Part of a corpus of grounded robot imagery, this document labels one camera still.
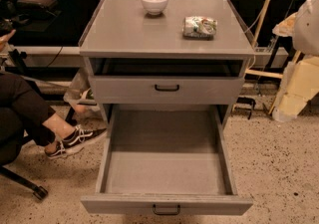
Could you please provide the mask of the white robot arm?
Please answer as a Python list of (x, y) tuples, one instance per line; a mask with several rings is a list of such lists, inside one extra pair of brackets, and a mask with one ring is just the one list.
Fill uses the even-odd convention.
[(304, 54), (298, 63), (289, 62), (277, 93), (272, 117), (291, 121), (319, 93), (319, 0), (306, 0), (293, 16), (277, 24), (273, 32), (291, 36), (293, 48)]

